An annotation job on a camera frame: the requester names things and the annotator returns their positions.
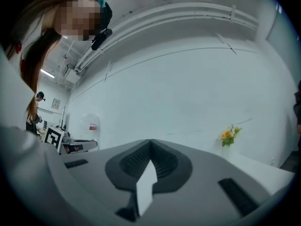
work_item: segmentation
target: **fluorescent light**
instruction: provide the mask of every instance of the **fluorescent light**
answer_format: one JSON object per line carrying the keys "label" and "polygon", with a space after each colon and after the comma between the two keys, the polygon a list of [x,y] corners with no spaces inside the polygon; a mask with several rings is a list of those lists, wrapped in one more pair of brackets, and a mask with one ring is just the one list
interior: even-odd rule
{"label": "fluorescent light", "polygon": [[52,75],[52,74],[46,72],[45,70],[42,70],[42,69],[41,69],[41,72],[45,73],[46,75],[50,76],[50,77],[53,78],[53,79],[55,78],[54,75]]}

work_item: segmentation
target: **black cable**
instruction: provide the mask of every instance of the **black cable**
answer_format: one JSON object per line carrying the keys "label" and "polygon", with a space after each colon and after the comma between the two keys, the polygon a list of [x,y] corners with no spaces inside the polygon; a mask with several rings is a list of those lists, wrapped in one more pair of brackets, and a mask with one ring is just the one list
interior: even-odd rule
{"label": "black cable", "polygon": [[67,66],[67,70],[65,71],[65,73],[64,73],[64,75],[63,75],[63,77],[65,77],[65,74],[67,73],[68,69],[72,69],[72,68],[69,68],[69,67],[68,67],[68,65],[72,65],[72,68],[74,67],[74,65],[73,65],[73,64],[70,64],[70,63],[69,63],[69,64],[66,64],[66,66]]}

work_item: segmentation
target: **black cap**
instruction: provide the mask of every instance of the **black cap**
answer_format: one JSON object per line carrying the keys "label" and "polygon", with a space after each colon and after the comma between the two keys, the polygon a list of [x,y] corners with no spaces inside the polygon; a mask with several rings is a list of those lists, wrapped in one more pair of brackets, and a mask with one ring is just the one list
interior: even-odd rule
{"label": "black cap", "polygon": [[37,94],[37,97],[41,97],[42,99],[44,99],[44,93],[42,91],[40,91],[38,94]]}
{"label": "black cap", "polygon": [[102,31],[108,27],[113,13],[107,2],[105,3],[105,7],[101,8],[100,12],[100,30]]}

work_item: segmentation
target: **flower vase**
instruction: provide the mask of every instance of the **flower vase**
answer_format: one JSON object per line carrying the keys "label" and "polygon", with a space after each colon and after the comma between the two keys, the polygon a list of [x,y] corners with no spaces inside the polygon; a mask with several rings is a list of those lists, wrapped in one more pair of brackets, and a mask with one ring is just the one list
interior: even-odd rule
{"label": "flower vase", "polygon": [[231,158],[231,146],[225,145],[224,147],[222,147],[222,157],[226,160],[230,160]]}

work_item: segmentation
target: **ceiling pipe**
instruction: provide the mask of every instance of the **ceiling pipe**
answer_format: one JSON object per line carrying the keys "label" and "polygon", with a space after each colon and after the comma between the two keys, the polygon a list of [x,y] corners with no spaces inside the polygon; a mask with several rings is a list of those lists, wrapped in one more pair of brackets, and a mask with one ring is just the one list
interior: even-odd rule
{"label": "ceiling pipe", "polygon": [[[129,24],[137,19],[141,19],[143,17],[149,16],[149,15],[152,15],[152,14],[155,14],[158,12],[162,12],[162,11],[166,12],[169,9],[177,9],[177,8],[212,8],[212,9],[222,10],[227,13],[215,12],[215,11],[200,11],[200,10],[186,11],[186,12],[173,12],[173,13],[169,13],[169,14],[159,15],[159,16],[156,16],[155,18],[147,19],[141,23],[131,26],[128,29],[125,29],[124,31],[122,31],[120,33],[116,33],[116,31],[120,30],[122,27],[126,26],[127,24]],[[218,19],[218,20],[224,20],[224,21],[237,23],[237,24],[246,26],[253,30],[255,30],[257,28],[256,23],[258,23],[258,20],[256,18],[235,9],[235,15],[244,16],[245,18],[251,20],[254,23],[246,21],[241,18],[236,18],[233,16],[233,9],[235,9],[235,7],[233,7],[233,6],[230,8],[230,7],[219,5],[219,4],[203,3],[203,2],[175,3],[175,4],[169,4],[169,5],[164,5],[161,7],[152,8],[143,13],[132,16],[131,18],[127,19],[126,21],[124,21],[116,26],[113,26],[112,30],[114,31],[115,36],[113,36],[111,40],[105,41],[103,43],[103,45],[94,53],[91,53],[92,49],[89,48],[86,51],[86,53],[83,55],[83,57],[77,62],[75,68],[77,68],[77,70],[79,72],[81,72],[89,63],[91,63],[100,54],[99,50],[101,50],[103,53],[104,51],[106,51],[110,47],[114,46],[118,42],[128,38],[129,36],[132,36],[135,33],[138,33],[145,29],[151,28],[153,26],[157,26],[159,24],[164,24],[164,23],[168,23],[168,22],[172,22],[172,21],[179,21],[179,20],[186,20],[186,19],[211,18],[211,19]]]}
{"label": "ceiling pipe", "polygon": [[201,19],[201,18],[208,18],[208,19],[218,19],[218,20],[224,20],[224,21],[229,21],[229,19],[226,19],[226,18],[221,18],[221,17],[214,17],[214,16],[206,16],[206,17],[200,17],[200,16],[189,16],[189,17],[185,17],[185,18],[181,18],[179,19],[178,17],[177,18],[172,18],[172,19],[168,19],[168,20],[164,20],[164,21],[161,21],[161,22],[157,22],[157,23],[154,23],[154,24],[150,24],[148,26],[145,26],[143,28],[140,28],[138,30],[135,30],[129,34],[127,34],[126,36],[122,37],[121,39],[117,40],[116,42],[114,43],[111,43],[110,45],[106,46],[105,48],[101,49],[102,50],[102,53],[99,53],[99,52],[95,52],[95,54],[93,54],[90,59],[88,59],[87,61],[85,61],[81,66],[80,66],[80,70],[79,72],[81,72],[89,63],[91,63],[94,59],[96,59],[96,57],[99,55],[99,54],[103,54],[106,50],[108,50],[109,48],[113,47],[115,44],[117,44],[118,42],[134,35],[135,33],[138,33],[138,32],[141,32],[143,30],[146,30],[146,29],[149,29],[151,27],[154,27],[154,26],[158,26],[160,24],[165,24],[165,23],[169,23],[169,22],[175,22],[175,21],[179,21],[179,20],[185,20],[185,19]]}
{"label": "ceiling pipe", "polygon": [[[113,33],[113,31],[111,29],[105,29],[101,33],[97,34],[91,41],[92,45],[91,45],[90,50],[88,50],[86,55],[78,61],[78,63],[75,66],[75,69],[80,70],[81,63],[82,63],[83,59],[85,59],[87,57],[87,54],[91,53],[91,51],[97,51],[100,48],[100,46],[103,44],[103,42],[105,42],[107,40],[107,38],[112,35],[112,33]],[[93,55],[90,56],[88,61],[90,61],[91,57],[93,57],[95,54],[96,53],[93,52]]]}

